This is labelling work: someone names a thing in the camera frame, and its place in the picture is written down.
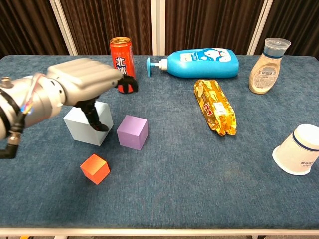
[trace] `blue tablecloth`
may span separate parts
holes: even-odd
[[[112,64],[110,56],[88,57]],[[0,75],[46,73],[75,58],[7,56]],[[63,121],[70,107],[25,130],[16,159],[0,160],[0,227],[319,229],[319,160],[293,176],[272,159],[298,125],[319,126],[315,58],[285,56],[275,86],[256,95],[248,78],[258,56],[238,56],[238,76],[218,81],[237,117],[237,135],[225,137],[209,129],[195,79],[155,68],[148,78],[146,58],[135,57],[138,93],[111,89],[99,98],[114,121],[102,146],[72,139]],[[149,120],[141,151],[119,145],[125,115]],[[98,186],[80,169],[93,153],[111,168]]]

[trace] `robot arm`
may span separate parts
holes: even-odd
[[[133,77],[91,59],[50,66],[46,75],[36,73],[32,78],[14,81],[3,78],[0,84],[0,139],[8,137],[8,144],[5,150],[0,150],[0,158],[14,158],[23,130],[59,114],[63,105],[80,107],[92,128],[108,131],[108,127],[99,121],[94,103],[102,93],[118,85],[123,86],[125,93],[128,85],[138,91]],[[30,94],[32,104],[27,101]]]

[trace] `red can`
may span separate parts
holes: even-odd
[[[133,76],[136,79],[131,40],[128,37],[112,38],[110,49],[114,68],[120,70],[122,74]],[[118,86],[118,91],[124,93],[123,87]],[[133,89],[129,85],[129,93],[131,92]]]

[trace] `cube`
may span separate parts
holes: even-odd
[[[69,113],[64,117],[64,122],[66,123],[74,140],[101,146],[103,140],[113,127],[113,120],[108,103],[97,101],[95,102],[95,108],[99,115],[100,122],[109,128],[108,132],[99,132],[94,130],[90,126],[81,108],[77,107],[73,107],[69,111]]]
[[[92,154],[84,163],[81,164],[84,175],[98,185],[110,173],[108,163],[97,156]]]
[[[141,150],[149,135],[147,119],[126,115],[117,129],[121,146]]]

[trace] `white cup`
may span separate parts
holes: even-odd
[[[301,124],[273,151],[277,165],[293,175],[305,175],[319,157],[319,127]]]

